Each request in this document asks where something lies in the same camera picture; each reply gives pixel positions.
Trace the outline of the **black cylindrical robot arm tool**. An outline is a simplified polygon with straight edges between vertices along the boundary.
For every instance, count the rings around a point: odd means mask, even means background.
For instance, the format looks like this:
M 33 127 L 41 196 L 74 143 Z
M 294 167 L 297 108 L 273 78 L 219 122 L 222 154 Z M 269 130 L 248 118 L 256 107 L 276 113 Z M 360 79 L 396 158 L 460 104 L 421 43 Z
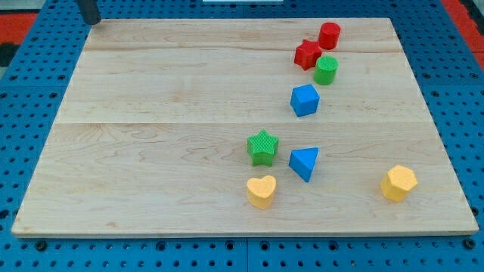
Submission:
M 95 0 L 77 0 L 76 2 L 86 24 L 93 26 L 101 22 L 101 14 Z

